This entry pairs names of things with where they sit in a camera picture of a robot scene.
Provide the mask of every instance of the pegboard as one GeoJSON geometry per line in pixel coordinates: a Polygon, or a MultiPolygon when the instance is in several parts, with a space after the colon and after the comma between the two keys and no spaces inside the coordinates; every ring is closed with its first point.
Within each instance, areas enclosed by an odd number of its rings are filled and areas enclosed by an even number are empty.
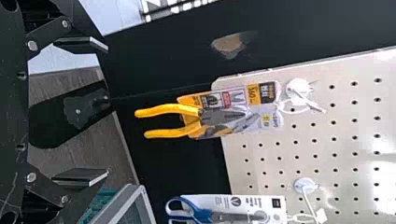
{"type": "Polygon", "coordinates": [[[316,81],[310,99],[327,113],[283,114],[280,131],[222,137],[233,194],[285,195],[290,215],[309,214],[293,184],[310,177],[320,187],[308,198],[327,223],[396,223],[396,48],[223,77],[212,89],[284,88],[295,77],[316,81]]]}

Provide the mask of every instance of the yellow pliers handle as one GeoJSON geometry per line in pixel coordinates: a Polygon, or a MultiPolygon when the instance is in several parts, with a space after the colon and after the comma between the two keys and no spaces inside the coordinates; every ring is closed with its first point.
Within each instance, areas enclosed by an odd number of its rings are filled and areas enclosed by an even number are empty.
{"type": "Polygon", "coordinates": [[[146,131],[146,138],[178,138],[195,133],[202,128],[201,121],[199,120],[200,109],[189,105],[158,105],[148,109],[138,109],[134,112],[134,115],[140,119],[151,118],[163,114],[183,114],[197,117],[197,120],[183,128],[146,131]]]}

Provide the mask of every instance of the white plastic hook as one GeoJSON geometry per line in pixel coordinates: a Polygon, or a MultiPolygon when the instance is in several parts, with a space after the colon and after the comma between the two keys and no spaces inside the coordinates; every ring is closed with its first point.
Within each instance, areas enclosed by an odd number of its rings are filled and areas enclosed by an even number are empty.
{"type": "Polygon", "coordinates": [[[309,94],[314,90],[311,84],[316,83],[308,82],[303,78],[294,78],[286,85],[286,95],[288,99],[278,102],[278,109],[286,114],[300,114],[308,110],[316,110],[320,113],[326,113],[326,110],[321,108],[316,102],[308,99],[309,94]],[[289,112],[284,110],[285,103],[291,102],[293,105],[305,105],[304,109],[289,112]]]}

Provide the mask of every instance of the screw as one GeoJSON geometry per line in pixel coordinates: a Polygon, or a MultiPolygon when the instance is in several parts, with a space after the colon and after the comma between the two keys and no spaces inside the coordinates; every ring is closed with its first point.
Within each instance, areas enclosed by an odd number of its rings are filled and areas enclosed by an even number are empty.
{"type": "Polygon", "coordinates": [[[69,197],[67,197],[67,195],[64,195],[61,199],[61,203],[67,203],[69,202],[69,197]]]}
{"type": "Polygon", "coordinates": [[[63,26],[64,28],[67,28],[67,27],[69,26],[69,22],[67,22],[67,21],[62,21],[62,26],[63,26]]]}
{"type": "Polygon", "coordinates": [[[26,146],[25,144],[17,144],[15,149],[19,152],[23,152],[26,149],[26,146]]]}
{"type": "Polygon", "coordinates": [[[31,51],[38,51],[38,45],[34,40],[27,42],[27,47],[29,47],[29,50],[31,51]]]}
{"type": "Polygon", "coordinates": [[[28,176],[26,176],[26,179],[28,183],[33,183],[37,179],[37,175],[35,173],[30,173],[28,176]]]}
{"type": "Polygon", "coordinates": [[[17,78],[19,78],[22,81],[26,80],[26,78],[27,78],[26,73],[25,72],[17,73],[17,78]]]}

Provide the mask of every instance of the pliers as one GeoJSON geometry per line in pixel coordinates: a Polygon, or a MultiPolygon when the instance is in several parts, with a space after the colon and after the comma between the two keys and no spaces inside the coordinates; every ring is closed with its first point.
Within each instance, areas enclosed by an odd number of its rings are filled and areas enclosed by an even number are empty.
{"type": "Polygon", "coordinates": [[[181,114],[196,117],[197,120],[178,129],[159,129],[145,132],[146,138],[177,138],[195,133],[205,126],[225,124],[244,118],[247,112],[239,107],[201,109],[190,105],[166,104],[152,108],[138,109],[134,112],[137,118],[151,118],[162,114],[181,114]]]}

